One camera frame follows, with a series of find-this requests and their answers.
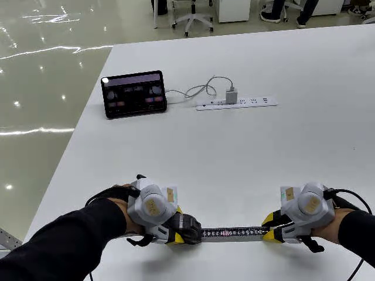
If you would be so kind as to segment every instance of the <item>power adapter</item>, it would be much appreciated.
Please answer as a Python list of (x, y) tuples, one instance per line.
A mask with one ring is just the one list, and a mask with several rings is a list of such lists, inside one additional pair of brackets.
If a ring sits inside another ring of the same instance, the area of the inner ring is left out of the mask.
[(236, 104), (237, 103), (238, 92), (234, 87), (230, 87), (229, 90), (226, 90), (225, 103), (226, 104)]

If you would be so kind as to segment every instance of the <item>user interface on screen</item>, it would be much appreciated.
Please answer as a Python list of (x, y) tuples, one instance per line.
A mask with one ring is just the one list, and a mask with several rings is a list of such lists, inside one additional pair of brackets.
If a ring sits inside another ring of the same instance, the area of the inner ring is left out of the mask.
[(101, 79), (105, 112), (109, 118), (166, 109), (161, 71)]

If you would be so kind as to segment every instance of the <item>white cable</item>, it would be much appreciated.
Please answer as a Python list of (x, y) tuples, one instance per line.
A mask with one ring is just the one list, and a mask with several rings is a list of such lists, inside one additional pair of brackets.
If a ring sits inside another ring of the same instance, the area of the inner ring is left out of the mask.
[[(209, 79), (207, 81), (206, 84), (194, 86), (194, 87), (188, 89), (186, 92), (182, 92), (182, 91), (179, 91), (179, 90), (166, 90), (165, 92), (178, 92), (178, 93), (182, 94), (185, 98), (193, 98), (193, 97), (199, 95), (204, 90), (206, 90), (207, 95), (216, 96), (217, 91), (216, 91), (216, 89), (213, 86), (210, 85), (210, 83), (211, 83), (212, 80), (217, 79), (217, 78), (222, 78), (222, 79), (229, 80), (229, 82), (231, 84), (231, 86), (230, 86), (231, 90), (234, 89), (234, 87), (233, 87), (233, 81), (230, 80), (228, 77), (213, 76), (213, 77), (211, 77), (211, 79)], [(198, 90), (196, 92), (194, 92), (193, 94), (189, 95), (189, 92), (191, 92), (194, 89), (198, 89)], [(214, 93), (210, 94), (209, 93), (209, 89), (212, 89), (214, 91)]]

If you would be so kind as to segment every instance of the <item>gray floor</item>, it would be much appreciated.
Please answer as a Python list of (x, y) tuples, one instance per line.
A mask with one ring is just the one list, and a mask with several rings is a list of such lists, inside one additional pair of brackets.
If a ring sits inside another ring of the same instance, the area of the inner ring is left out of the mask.
[[(3, 0), (0, 5), (0, 228), (23, 239), (111, 46), (180, 39), (183, 25), (172, 30), (169, 13), (153, 29), (150, 0)], [(296, 28), (297, 11), (290, 11), (290, 22), (273, 24), (259, 20), (259, 8), (253, 1), (248, 22), (215, 22), (213, 34), (195, 24), (190, 37)], [(179, 13), (188, 10), (181, 7)], [(359, 23), (343, 12), (312, 18), (308, 27)]]

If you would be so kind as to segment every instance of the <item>sneaker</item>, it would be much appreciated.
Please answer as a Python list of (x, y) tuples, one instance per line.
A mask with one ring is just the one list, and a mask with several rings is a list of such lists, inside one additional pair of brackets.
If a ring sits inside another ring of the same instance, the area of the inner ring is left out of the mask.
[(349, 10), (347, 10), (348, 14), (353, 16), (362, 16), (366, 11), (362, 11), (361, 9), (357, 7), (351, 7)]
[(297, 23), (297, 28), (299, 28), (299, 29), (306, 28), (306, 23), (304, 25), (300, 24), (299, 21), (298, 21), (298, 18), (296, 20), (296, 23)]
[(278, 19), (274, 18), (272, 16), (272, 13), (266, 13), (266, 12), (261, 12), (260, 18), (261, 18), (261, 20), (264, 20), (265, 22), (279, 23), (281, 21), (280, 18), (278, 18)]

